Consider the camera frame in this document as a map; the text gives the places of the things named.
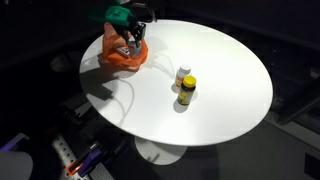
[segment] orange object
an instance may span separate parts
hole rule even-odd
[[[82,167],[82,164],[80,164],[78,167],[74,168],[73,171],[70,171],[70,167],[74,164],[75,162],[71,163],[68,167],[67,167],[67,173],[72,176],[74,175],[76,172],[78,172],[78,170]]]
[[[110,23],[104,24],[104,35],[102,40],[103,61],[108,61],[113,65],[125,66],[138,69],[147,60],[148,47],[144,40],[141,41],[141,53],[124,57],[114,50],[117,47],[127,47],[125,40],[119,36]]]

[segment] yellow cap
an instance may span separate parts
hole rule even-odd
[[[188,88],[194,87],[196,83],[197,83],[197,80],[193,76],[186,76],[183,79],[183,84]]]

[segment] table top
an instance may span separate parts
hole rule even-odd
[[[135,136],[172,145],[228,141],[261,122],[272,102],[264,65],[247,47],[214,29],[175,20],[147,24],[149,52],[139,71],[100,66],[102,36],[85,52],[80,81],[97,111]],[[176,71],[192,67],[197,87],[177,103]]]

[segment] bottle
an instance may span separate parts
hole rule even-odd
[[[191,67],[187,64],[182,64],[179,68],[179,70],[177,71],[177,75],[176,75],[176,87],[180,88],[181,87],[181,83],[183,81],[183,78],[186,77],[187,75],[190,75],[191,73]]]
[[[189,105],[192,95],[196,89],[197,80],[193,76],[186,76],[181,84],[180,93],[178,95],[178,103],[181,105]]]

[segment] white lid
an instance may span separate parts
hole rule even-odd
[[[191,67],[188,64],[181,64],[179,71],[181,71],[185,74],[189,74],[191,71]]]

